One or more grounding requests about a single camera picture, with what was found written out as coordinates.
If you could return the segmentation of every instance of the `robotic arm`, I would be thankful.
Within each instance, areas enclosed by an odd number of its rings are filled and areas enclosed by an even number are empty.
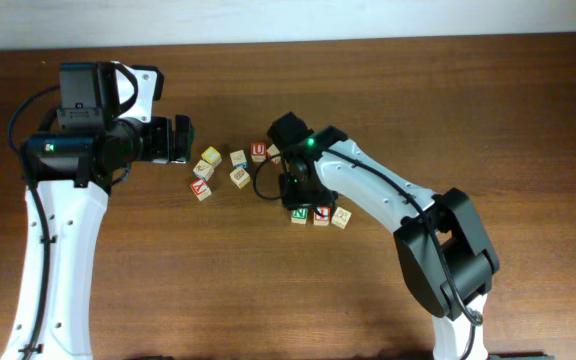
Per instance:
[[[486,359],[479,325],[499,260],[468,197],[414,185],[338,129],[315,134],[292,113],[275,121],[268,135],[290,169],[279,179],[283,205],[334,203],[335,193],[357,203],[394,233],[406,285],[433,316],[435,358]],[[452,238],[441,245],[437,231]]]
[[[93,257],[118,183],[113,172],[126,169],[124,178],[133,161],[190,159],[190,118],[177,115],[173,131],[171,119],[151,116],[163,80],[151,66],[61,66],[62,104],[19,150],[28,240],[17,315],[1,359],[92,359]],[[59,131],[50,133],[55,117]]]

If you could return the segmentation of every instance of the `letter on block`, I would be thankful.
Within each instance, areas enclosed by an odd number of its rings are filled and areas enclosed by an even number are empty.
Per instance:
[[[212,168],[212,165],[208,164],[203,160],[199,160],[197,166],[195,166],[195,168],[192,169],[192,172],[195,173],[196,177],[204,179],[204,181],[208,181],[208,179],[210,179],[215,170]]]
[[[206,162],[212,165],[213,168],[216,168],[217,165],[221,164],[221,154],[212,146],[201,154],[201,158],[206,160]]]
[[[268,148],[268,150],[266,150],[266,156],[268,156],[269,158],[275,156],[275,155],[279,155],[279,149],[277,149],[277,147],[275,146],[275,144],[270,145],[270,147]],[[276,158],[273,158],[272,160],[273,163],[279,164],[279,162],[281,161],[281,156],[277,156]]]
[[[244,168],[236,168],[230,173],[230,178],[235,185],[239,186],[241,189],[242,187],[246,186],[250,182],[250,175],[246,172]]]
[[[199,199],[199,201],[202,201],[203,199],[210,196],[210,194],[212,194],[210,192],[208,184],[206,184],[206,181],[204,179],[199,179],[193,182],[192,184],[190,184],[190,188],[192,189],[192,192],[195,193],[195,196],[197,196],[197,199]]]
[[[254,162],[262,162],[266,160],[266,144],[252,143],[250,146],[250,157]]]
[[[330,208],[320,206],[317,207],[317,211],[319,211],[323,216],[319,216],[317,213],[314,213],[315,217],[313,219],[313,223],[318,226],[327,226],[330,221]]]
[[[350,215],[352,215],[350,211],[337,207],[337,210],[335,210],[335,215],[332,216],[332,220],[330,222],[332,222],[333,225],[337,225],[340,228],[345,229],[346,225],[348,224],[348,220],[350,220]]]
[[[305,225],[308,221],[308,209],[299,209],[292,211],[291,220],[295,224]]]
[[[246,153],[243,150],[230,153],[230,160],[232,160],[232,167],[248,169],[248,160],[246,160]]]

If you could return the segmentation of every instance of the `alphabet block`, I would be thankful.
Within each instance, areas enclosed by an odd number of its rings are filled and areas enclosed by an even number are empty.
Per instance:
[[[230,153],[230,160],[232,160],[232,167],[235,169],[238,167],[248,169],[248,160],[246,160],[246,153],[243,150]]]
[[[193,182],[192,184],[190,184],[190,188],[192,189],[192,192],[195,193],[195,196],[197,197],[197,199],[199,199],[199,201],[202,201],[203,199],[210,196],[210,194],[212,194],[210,192],[208,184],[204,179],[199,179]]]
[[[210,146],[208,149],[206,149],[206,151],[204,151],[203,154],[201,154],[201,158],[204,159],[208,164],[212,165],[213,168],[216,168],[217,165],[221,164],[221,154],[212,146]]]
[[[250,157],[253,162],[262,162],[266,160],[266,144],[252,143],[250,146]]]
[[[230,173],[232,182],[235,183],[240,189],[250,182],[250,175],[242,167],[238,167]]]
[[[308,209],[293,210],[290,221],[294,224],[305,225],[308,221]]]
[[[352,213],[350,211],[337,207],[337,210],[335,210],[335,215],[332,216],[331,222],[333,225],[345,229],[346,225],[348,224],[348,220],[350,220],[351,215]]]
[[[266,156],[268,156],[268,158],[271,158],[275,155],[279,155],[279,149],[277,149],[277,147],[275,146],[275,144],[270,145],[270,147],[268,148],[268,150],[266,150]],[[281,156],[277,156],[276,158],[273,158],[272,160],[273,163],[279,164],[279,162],[281,161]]]
[[[196,177],[208,181],[208,179],[210,179],[215,170],[212,168],[212,165],[208,164],[203,160],[199,160],[197,166],[195,166],[195,168],[192,169],[192,172],[195,173]]]
[[[317,215],[314,213],[313,224],[317,226],[328,226],[330,223],[330,208],[325,206],[317,207],[317,211],[321,213],[322,216]]]

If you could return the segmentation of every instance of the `white wall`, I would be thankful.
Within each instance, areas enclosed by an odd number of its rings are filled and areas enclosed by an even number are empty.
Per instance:
[[[0,49],[576,31],[576,0],[0,0]]]

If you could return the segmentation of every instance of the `wood grain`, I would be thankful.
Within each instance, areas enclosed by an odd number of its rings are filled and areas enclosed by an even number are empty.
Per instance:
[[[405,178],[474,200],[501,259],[485,310],[492,353],[576,359],[576,34],[0,52],[0,354],[25,249],[19,165],[5,129],[65,61],[154,64],[155,113],[188,114],[193,163],[264,141],[292,110],[334,124]],[[58,96],[20,119],[33,131]],[[198,202],[192,165],[136,164],[113,191],[90,306],[95,359],[329,359],[430,351],[392,240],[349,201],[346,230],[292,225],[239,190],[226,159]],[[263,189],[276,190],[277,170]]]

